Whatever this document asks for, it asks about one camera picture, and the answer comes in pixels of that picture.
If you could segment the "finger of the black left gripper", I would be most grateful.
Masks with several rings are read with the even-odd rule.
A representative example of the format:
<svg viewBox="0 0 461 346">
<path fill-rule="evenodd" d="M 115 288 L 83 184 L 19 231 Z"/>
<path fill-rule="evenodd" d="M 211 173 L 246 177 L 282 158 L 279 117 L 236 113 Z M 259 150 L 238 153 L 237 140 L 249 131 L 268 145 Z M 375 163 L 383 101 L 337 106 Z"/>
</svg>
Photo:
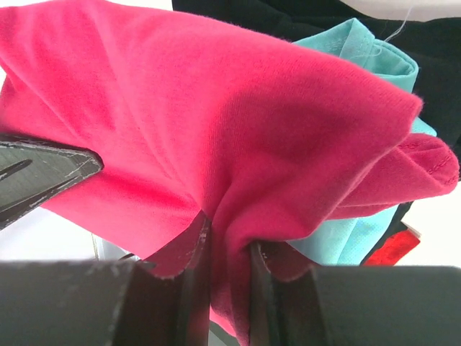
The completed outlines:
<svg viewBox="0 0 461 346">
<path fill-rule="evenodd" d="M 104 168 L 87 149 L 1 134 L 1 229 Z"/>
</svg>

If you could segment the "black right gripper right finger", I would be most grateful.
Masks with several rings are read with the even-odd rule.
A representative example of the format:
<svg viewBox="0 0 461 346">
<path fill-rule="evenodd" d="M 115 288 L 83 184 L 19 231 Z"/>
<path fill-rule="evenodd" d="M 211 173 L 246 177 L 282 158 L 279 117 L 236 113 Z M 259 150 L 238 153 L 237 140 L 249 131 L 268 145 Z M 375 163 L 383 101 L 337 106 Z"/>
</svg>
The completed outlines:
<svg viewBox="0 0 461 346">
<path fill-rule="evenodd" d="M 251 246 L 252 345 L 460 343 L 456 267 L 320 266 L 286 243 Z"/>
</svg>

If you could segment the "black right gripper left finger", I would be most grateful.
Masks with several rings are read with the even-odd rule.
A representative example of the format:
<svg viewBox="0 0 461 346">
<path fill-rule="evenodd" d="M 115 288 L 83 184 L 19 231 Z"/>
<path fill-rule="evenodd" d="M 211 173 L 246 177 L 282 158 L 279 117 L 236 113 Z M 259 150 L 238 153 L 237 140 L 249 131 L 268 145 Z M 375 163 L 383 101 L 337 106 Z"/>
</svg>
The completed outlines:
<svg viewBox="0 0 461 346">
<path fill-rule="evenodd" d="M 144 261 L 4 262 L 3 345 L 206 345 L 210 221 Z"/>
</svg>

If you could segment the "teal t shirt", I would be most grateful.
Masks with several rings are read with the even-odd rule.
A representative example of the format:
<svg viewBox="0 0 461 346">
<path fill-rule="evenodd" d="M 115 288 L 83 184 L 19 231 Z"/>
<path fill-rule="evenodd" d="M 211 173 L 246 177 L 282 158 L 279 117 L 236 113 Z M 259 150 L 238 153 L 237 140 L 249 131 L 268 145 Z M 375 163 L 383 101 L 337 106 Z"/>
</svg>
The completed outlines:
<svg viewBox="0 0 461 346">
<path fill-rule="evenodd" d="M 348 19 L 294 44 L 350 61 L 412 92 L 419 66 L 390 43 L 378 40 L 358 19 Z M 397 211 L 385 209 L 372 216 L 323 222 L 309 237 L 289 244 L 320 265 L 360 265 L 384 235 Z"/>
</svg>

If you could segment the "red t shirt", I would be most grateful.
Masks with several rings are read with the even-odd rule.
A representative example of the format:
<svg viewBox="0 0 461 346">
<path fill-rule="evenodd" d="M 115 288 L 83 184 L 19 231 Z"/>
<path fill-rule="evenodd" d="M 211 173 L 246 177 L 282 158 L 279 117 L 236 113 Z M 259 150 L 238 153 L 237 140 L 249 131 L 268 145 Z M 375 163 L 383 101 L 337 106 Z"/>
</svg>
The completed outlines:
<svg viewBox="0 0 461 346">
<path fill-rule="evenodd" d="M 366 266 L 393 266 L 420 242 L 420 239 L 409 229 L 400 231 L 388 238 L 364 264 Z"/>
</svg>

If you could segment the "pink t shirt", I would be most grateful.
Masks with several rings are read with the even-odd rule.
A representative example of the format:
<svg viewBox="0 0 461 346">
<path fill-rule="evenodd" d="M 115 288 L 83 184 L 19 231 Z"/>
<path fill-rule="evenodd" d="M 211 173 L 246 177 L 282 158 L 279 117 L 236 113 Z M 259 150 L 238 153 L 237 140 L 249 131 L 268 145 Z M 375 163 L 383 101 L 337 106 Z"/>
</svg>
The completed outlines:
<svg viewBox="0 0 461 346">
<path fill-rule="evenodd" d="M 1 9 L 1 129 L 99 154 L 45 208 L 148 257 L 212 221 L 211 319 L 249 343 L 249 244 L 455 188 L 421 100 L 343 59 L 109 1 Z"/>
</svg>

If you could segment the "black t shirt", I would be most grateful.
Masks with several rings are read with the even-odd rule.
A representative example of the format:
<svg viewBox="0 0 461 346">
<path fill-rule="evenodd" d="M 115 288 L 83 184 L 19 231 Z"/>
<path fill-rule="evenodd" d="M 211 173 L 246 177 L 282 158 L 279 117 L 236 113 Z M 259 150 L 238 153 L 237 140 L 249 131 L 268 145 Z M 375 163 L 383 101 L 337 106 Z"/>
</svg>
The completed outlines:
<svg viewBox="0 0 461 346">
<path fill-rule="evenodd" d="M 419 66 L 413 91 L 424 110 L 413 125 L 417 133 L 440 137 L 460 152 L 460 17 L 428 22 L 377 19 L 341 1 L 174 1 L 173 9 L 211 17 L 295 42 L 348 19 L 358 19 L 378 40 L 386 41 Z M 460 264 L 460 191 L 397 206 L 381 239 L 360 263 L 392 235 L 409 229 L 420 244 L 398 265 Z"/>
</svg>

